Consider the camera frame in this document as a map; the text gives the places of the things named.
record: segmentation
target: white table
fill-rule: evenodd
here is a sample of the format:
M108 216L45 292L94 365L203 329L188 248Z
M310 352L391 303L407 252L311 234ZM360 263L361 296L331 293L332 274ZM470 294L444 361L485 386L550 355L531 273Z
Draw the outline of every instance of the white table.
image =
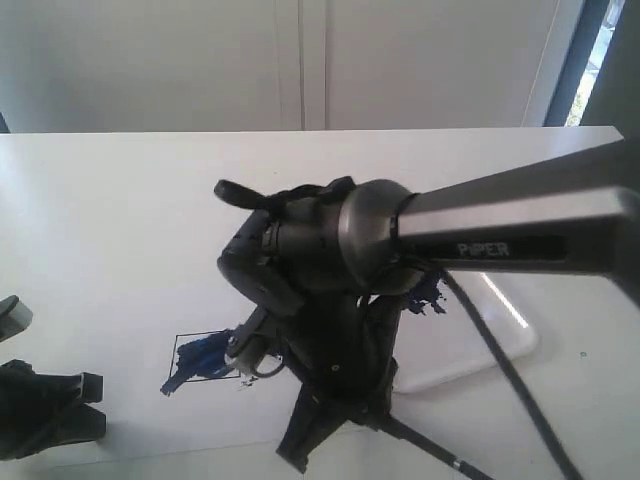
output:
M159 379L144 373L147 362L165 352L145 345L142 326L149 319L153 334L168 342L176 329L198 331L221 313L229 326L241 321L251 305L225 284L215 259L226 241L220 232L235 232L245 213L213 198L219 178L270 192L351 174L360 182L391 178L425 191L618 138L605 127L0 136L0 296L18 293L36 314L32 330L0 345L0 360L17 356L37 371L65 367L58 373L71 374L99 370L108 356L114 362L129 356L135 381L157 389ZM638 311L602 279L492 278L540 335L537 349L516 365L585 477L636 478ZM139 335L140 351L112 342L83 350L83 335L99 335L107 321L121 326L123 336ZM39 335L37 322L56 322L59 333ZM53 367L47 363L52 351L64 352ZM108 396L114 380L105 380ZM290 385L287 378L277 381ZM258 418L251 407L268 402L292 407L295 392L274 395L249 393L238 415ZM211 397L212 418L203 421L230 444L247 443L234 437L232 424L215 418L219 398L225 399ZM111 420L127 418L143 401L120 400L118 411L107 412ZM182 408L189 415L178 395L167 402L149 408ZM498 480L561 478L495 368L394 402L398 417ZM271 440L266 443L56 468L50 467L67 453L43 454L2 464L0 472L3 478L300 478L274 453L288 414L276 411L267 421L272 437L256 439ZM116 421L114 431L138 443L173 437L188 443L190 435L163 430L162 418L134 427ZM101 449L64 447L63 463L123 453L117 442ZM462 477L403 442L357 431L335 435L314 452L305 478Z

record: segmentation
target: white surface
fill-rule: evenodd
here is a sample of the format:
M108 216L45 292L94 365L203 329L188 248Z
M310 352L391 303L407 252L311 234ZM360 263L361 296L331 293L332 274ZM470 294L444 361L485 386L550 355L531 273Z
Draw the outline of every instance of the white surface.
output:
M12 132L296 130L297 0L3 0Z
M166 350L159 345L142 340L136 350L131 344L108 344L87 352L83 344L68 340L81 337L85 325L111 328L106 322L121 326L123 337L125 332L144 337L149 334L144 327L152 321L153 335L166 335L169 344L175 333L206 330L221 318L233 325L250 311L249 302L224 283L215 267L226 241L219 230L233 231L244 218L240 210L223 209L213 198L211 189L220 177L258 188L285 188L351 173L358 181L387 177L412 190L430 190L617 138L615 130L598 127L0 137L0 292L22 295L36 315L27 332L2 344L0 359L19 353L34 361L36 369L48 371L51 364L38 359L47 351L63 352L59 365L75 372L103 365L98 354L116 364L126 355L129 384L135 381L145 392L157 392L164 377L151 378L155 374L145 367L161 356L168 370ZM491 278L539 334L538 348L516 366L585 478L635 478L640 454L637 309L601 279ZM39 325L45 322L59 326L60 333L43 337ZM78 331L63 325L78 325ZM24 349L17 352L14 340L24 340ZM95 363L78 363L90 358ZM181 400L180 391L170 399L157 393L149 408L163 409L172 419L198 415L204 425L202 431L172 430L165 428L163 416L144 416L143 402L153 393L113 397L116 383L124 378L106 379L101 408L111 405L108 413L115 425L99 448L63 447L31 459L33 463L2 464L3 478L23 478L9 473L46 468L64 458L104 458L122 448L119 441L188 443L205 429L216 436L227 428L225 441L237 439L243 435L239 424L232 429L220 419L233 412L235 418L254 420L257 413L246 408L258 403L262 426L271 423L277 439L295 397L290 390L258 400L258 392L269 391L268 384L227 396L208 385L210 394L203 391L203 396L209 410L201 417L185 404L186 396ZM278 401L284 404L274 408ZM399 418L498 480L561 478L497 369L420 395L396 396L394 402ZM134 420L134 413L143 416ZM253 466L268 457L260 470L263 476L283 478L278 462L269 463L278 460L275 453L266 455L273 444L265 445L58 467L43 475L169 479L201 478L207 470L221 478L233 472L254 478ZM224 456L244 463L230 466L217 460ZM183 467L172 470L167 466L171 461ZM409 445L369 432L331 438L312 455L308 476L459 478Z
M538 343L535 329L514 309L510 300L483 273L456 272L457 281L478 307L502 349L514 359L531 352ZM440 285L437 315L427 305L425 315L402 313L394 357L399 370L394 392L415 393L496 364L478 332L446 285Z
M542 125L582 0L328 4L329 128L450 128Z

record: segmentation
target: white wall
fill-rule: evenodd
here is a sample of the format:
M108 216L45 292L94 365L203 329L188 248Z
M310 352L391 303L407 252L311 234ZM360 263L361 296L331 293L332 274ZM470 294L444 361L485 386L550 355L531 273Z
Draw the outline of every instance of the white wall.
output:
M0 111L15 132L541 125L582 2L1 0Z
M13 132L300 128L296 0L2 0Z

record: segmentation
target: robotic arm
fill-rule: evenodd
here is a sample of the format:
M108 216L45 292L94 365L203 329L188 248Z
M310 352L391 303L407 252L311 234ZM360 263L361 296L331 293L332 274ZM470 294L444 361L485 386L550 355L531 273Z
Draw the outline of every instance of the robotic arm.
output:
M278 355L302 382L278 453L304 472L308 454L350 420L406 439L469 478L490 478L390 413L407 294L431 301L444 279L565 477L581 478L445 269L606 275L640 305L639 157L639 142L620 141L423 194L349 177L271 196L220 181L219 198L253 212L218 265L258 305L232 333L227 364L269 376L260 362Z

